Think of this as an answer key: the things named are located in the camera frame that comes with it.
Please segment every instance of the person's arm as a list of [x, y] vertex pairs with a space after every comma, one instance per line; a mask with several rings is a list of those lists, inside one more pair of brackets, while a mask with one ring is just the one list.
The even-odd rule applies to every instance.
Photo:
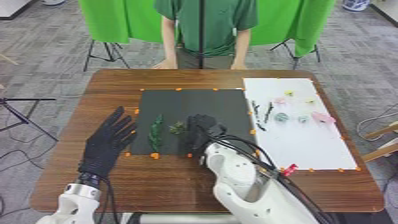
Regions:
[[233, 61], [232, 69], [248, 69], [246, 55], [248, 55], [249, 44], [251, 44], [251, 35], [253, 35], [251, 29], [239, 31], [237, 45], [235, 45], [235, 61]]
[[176, 21], [162, 18], [162, 36], [164, 36], [164, 49], [166, 49], [166, 60], [155, 65], [155, 69], [178, 69], [178, 56], [175, 46], [175, 29]]

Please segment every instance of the tripod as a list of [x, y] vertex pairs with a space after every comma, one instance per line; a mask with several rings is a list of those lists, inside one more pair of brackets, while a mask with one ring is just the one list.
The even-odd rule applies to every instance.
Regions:
[[[33, 125], [33, 127], [38, 129], [38, 131], [56, 140], [59, 141], [59, 139], [54, 137], [54, 135], [45, 131], [45, 129], [41, 128], [41, 126], [34, 123], [34, 121], [31, 120], [31, 116], [36, 110], [36, 107], [40, 105], [41, 101], [54, 101], [56, 99], [41, 99], [41, 98], [33, 98], [33, 99], [25, 99], [25, 98], [17, 98], [17, 99], [8, 99], [8, 98], [0, 98], [0, 106], [4, 106], [4, 108], [9, 110], [9, 112], [13, 113], [13, 115], [17, 116], [17, 118], [20, 119], [20, 122], [15, 123], [13, 125], [9, 125], [6, 128], [0, 129], [0, 132], [4, 132], [6, 130], [9, 130], [11, 128], [15, 128], [17, 126], [27, 124]], [[29, 114], [27, 116], [22, 114], [22, 112], [15, 109], [15, 107], [9, 105], [8, 102], [20, 102], [20, 101], [34, 101], [34, 106], [29, 110]]]
[[104, 47], [105, 47], [107, 54], [109, 54], [109, 58], [104, 58], [104, 57], [93, 55], [95, 43], [96, 43], [96, 41], [93, 40], [91, 41], [89, 54], [88, 54], [88, 58], [86, 58], [86, 64], [84, 64], [84, 72], [88, 71], [88, 67], [89, 67], [89, 63], [91, 63], [91, 58], [102, 59], [107, 62], [116, 62], [121, 59], [123, 64], [125, 64], [127, 68], [130, 69], [127, 60], [125, 60], [125, 58], [121, 56], [121, 52], [118, 50], [118, 48], [123, 49], [121, 45], [118, 43], [104, 43]]
[[[278, 44], [278, 46], [271, 49], [271, 51], [274, 51], [281, 46], [285, 46], [285, 48], [288, 49], [288, 52], [290, 52], [290, 57], [294, 59], [294, 70], [297, 69], [297, 66], [299, 66], [299, 60], [301, 60], [301, 57], [295, 57], [294, 55], [294, 52], [290, 50], [290, 46], [287, 44], [290, 39], [287, 39], [283, 41], [283, 43]], [[319, 63], [320, 63], [320, 50], [319, 50], [319, 45], [315, 44], [315, 50], [310, 52], [310, 53], [317, 53], [317, 58], [319, 58]]]

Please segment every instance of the chair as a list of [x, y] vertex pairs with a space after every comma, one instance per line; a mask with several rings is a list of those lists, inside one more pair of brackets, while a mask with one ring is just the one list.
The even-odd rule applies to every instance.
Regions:
[[[383, 130], [375, 131], [374, 133], [370, 133], [365, 138], [372, 139], [377, 136], [381, 136], [383, 134], [398, 131], [398, 122], [395, 122], [390, 127], [386, 127]], [[370, 154], [367, 154], [363, 156], [365, 162], [370, 162], [372, 160], [375, 160], [379, 157], [388, 156], [393, 152], [398, 151], [398, 138], [395, 138], [388, 144], [377, 149], [375, 152], [372, 152]]]

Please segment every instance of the green screen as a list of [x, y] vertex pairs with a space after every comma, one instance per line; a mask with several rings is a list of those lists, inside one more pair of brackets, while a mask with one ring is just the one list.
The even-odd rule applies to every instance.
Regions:
[[[93, 39], [128, 43], [136, 38], [162, 42], [160, 14], [155, 0], [81, 0]], [[315, 49], [335, 0], [258, 0], [260, 24], [253, 29], [253, 45], [295, 39], [295, 56]]]

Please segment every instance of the orange marker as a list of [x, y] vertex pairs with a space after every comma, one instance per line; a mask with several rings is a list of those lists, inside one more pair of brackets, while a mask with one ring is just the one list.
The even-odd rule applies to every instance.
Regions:
[[159, 160], [159, 158], [160, 158], [160, 154], [159, 154], [157, 152], [152, 153], [152, 158]]

